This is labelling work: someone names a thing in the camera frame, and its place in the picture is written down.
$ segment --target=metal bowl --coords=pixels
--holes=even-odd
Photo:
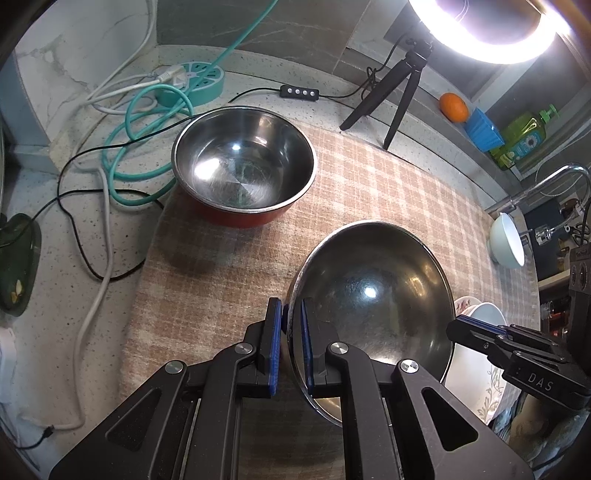
[[[206,219],[249,227],[285,212],[312,185],[316,153],[293,124],[251,106],[204,113],[178,135],[174,175]]]
[[[341,425],[339,399],[313,399],[306,390],[301,325],[293,322],[294,305],[306,297],[340,340],[380,362],[412,358],[444,378],[453,353],[446,335],[452,292],[433,254],[403,228],[376,220],[341,227],[312,251],[290,287],[286,340],[296,381],[323,417]]]

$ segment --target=orange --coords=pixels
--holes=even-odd
[[[464,100],[455,93],[447,92],[441,95],[439,108],[443,112],[443,115],[454,123],[465,122],[470,117],[470,112]]]

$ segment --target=plaid tablecloth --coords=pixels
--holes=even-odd
[[[336,228],[381,219],[417,235],[443,267],[454,298],[494,302],[510,323],[539,327],[534,264],[493,264],[492,219],[417,167],[349,136],[300,125],[316,149],[311,189],[260,228],[210,225],[177,187],[144,265],[124,347],[122,399],[163,363],[212,358],[262,320],[270,296],[285,298],[310,251]],[[245,400],[240,477],[344,478],[342,432],[316,414],[282,365],[273,400]]]

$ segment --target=black tripod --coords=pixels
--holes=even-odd
[[[410,78],[398,104],[398,109],[390,125],[390,129],[384,139],[384,148],[387,150],[392,143],[394,135],[398,131],[402,117],[406,113],[410,101],[413,99],[414,92],[417,90],[421,79],[421,72],[427,64],[427,59],[432,52],[430,43],[419,40],[415,43],[412,50],[409,50],[403,60],[400,60],[386,74],[386,76],[375,86],[367,97],[351,112],[351,114],[341,124],[341,130],[348,130],[357,120],[364,115],[370,115],[380,103],[382,103],[390,93],[410,74]]]

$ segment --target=green bottle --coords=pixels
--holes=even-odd
[[[493,148],[489,153],[502,170],[515,165],[516,161],[525,158],[530,152],[546,140],[545,125],[551,115],[558,115],[554,105],[550,104],[547,111],[542,110],[539,115],[526,112],[518,116],[507,127],[501,130],[505,145]]]

